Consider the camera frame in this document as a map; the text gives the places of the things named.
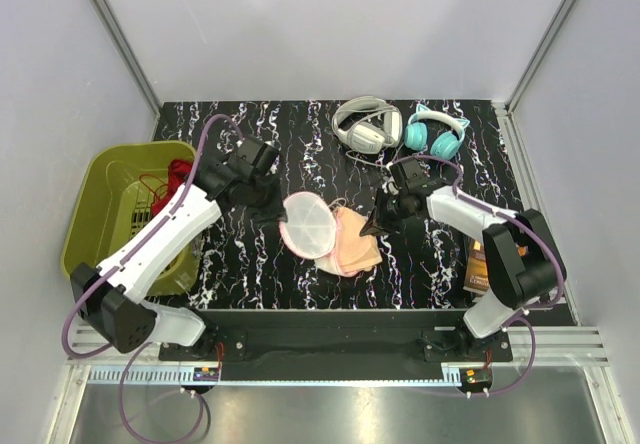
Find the white pink-trimmed mesh laundry bag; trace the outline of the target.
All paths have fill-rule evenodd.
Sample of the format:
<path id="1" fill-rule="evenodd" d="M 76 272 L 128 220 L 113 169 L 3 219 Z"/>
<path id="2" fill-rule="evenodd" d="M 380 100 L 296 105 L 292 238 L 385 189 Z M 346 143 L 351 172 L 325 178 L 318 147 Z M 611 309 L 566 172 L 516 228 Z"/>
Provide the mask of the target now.
<path id="1" fill-rule="evenodd" d="M 296 256 L 315 260 L 329 254 L 336 238 L 333 212 L 340 200 L 327 204 L 319 195 L 302 191 L 284 199 L 288 220 L 280 224 L 280 234 L 287 248 Z"/>

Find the beige bra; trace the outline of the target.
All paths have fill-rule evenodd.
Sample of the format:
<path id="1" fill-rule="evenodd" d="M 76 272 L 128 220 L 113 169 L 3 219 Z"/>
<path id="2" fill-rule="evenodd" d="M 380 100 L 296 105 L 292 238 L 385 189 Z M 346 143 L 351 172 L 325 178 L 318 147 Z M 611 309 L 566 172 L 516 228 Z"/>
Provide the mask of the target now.
<path id="1" fill-rule="evenodd" d="M 367 219 L 361 214 L 340 206 L 334 212 L 336 238 L 332 251 L 315 260 L 317 269 L 332 275 L 353 277 L 369 272 L 382 262 L 374 236 L 361 236 Z"/>

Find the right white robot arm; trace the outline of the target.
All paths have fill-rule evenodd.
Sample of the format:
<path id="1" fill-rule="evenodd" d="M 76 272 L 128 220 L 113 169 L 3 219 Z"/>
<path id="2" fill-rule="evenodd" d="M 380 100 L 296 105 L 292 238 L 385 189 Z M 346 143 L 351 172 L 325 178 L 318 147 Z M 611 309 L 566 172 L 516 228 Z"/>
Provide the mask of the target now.
<path id="1" fill-rule="evenodd" d="M 442 158 L 404 157 L 388 169 L 391 188 L 377 191 L 362 236 L 396 233 L 402 221 L 420 217 L 448 225 L 484 249 L 489 290 L 467 309 L 454 335 L 460 357 L 480 358 L 489 337 L 540 308 L 540 298 L 554 292 L 554 306 L 563 297 L 566 267 L 540 211 L 518 213 L 472 197 L 460 189 L 461 167 Z"/>

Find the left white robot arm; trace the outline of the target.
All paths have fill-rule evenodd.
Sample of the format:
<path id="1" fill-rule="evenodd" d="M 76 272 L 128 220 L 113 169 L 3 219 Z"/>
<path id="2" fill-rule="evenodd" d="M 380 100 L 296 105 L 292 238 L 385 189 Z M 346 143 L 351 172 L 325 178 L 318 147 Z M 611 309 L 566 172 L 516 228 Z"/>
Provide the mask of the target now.
<path id="1" fill-rule="evenodd" d="M 98 265 L 73 269 L 74 314 L 122 354 L 157 342 L 208 358 L 216 346 L 212 326 L 193 310 L 146 297 L 178 254 L 229 211 L 243 207 L 258 223 L 285 221 L 278 157 L 276 147 L 254 136 L 223 158 L 197 156 L 192 175 L 133 239 Z"/>

